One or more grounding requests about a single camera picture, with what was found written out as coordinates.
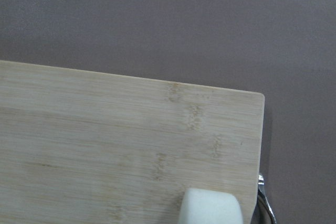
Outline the white bun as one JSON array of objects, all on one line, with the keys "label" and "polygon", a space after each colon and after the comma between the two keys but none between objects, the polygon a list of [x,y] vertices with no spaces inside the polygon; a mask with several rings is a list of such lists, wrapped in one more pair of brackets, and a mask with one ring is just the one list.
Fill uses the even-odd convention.
[{"label": "white bun", "polygon": [[243,223],[236,197],[229,193],[198,188],[186,190],[178,223]]}]

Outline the bamboo cutting board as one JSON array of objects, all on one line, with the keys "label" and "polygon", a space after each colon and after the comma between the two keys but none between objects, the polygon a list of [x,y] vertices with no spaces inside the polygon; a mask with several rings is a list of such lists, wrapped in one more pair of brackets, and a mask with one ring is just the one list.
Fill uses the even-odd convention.
[{"label": "bamboo cutting board", "polygon": [[257,197],[261,93],[1,62],[1,223],[176,223],[184,192]]}]

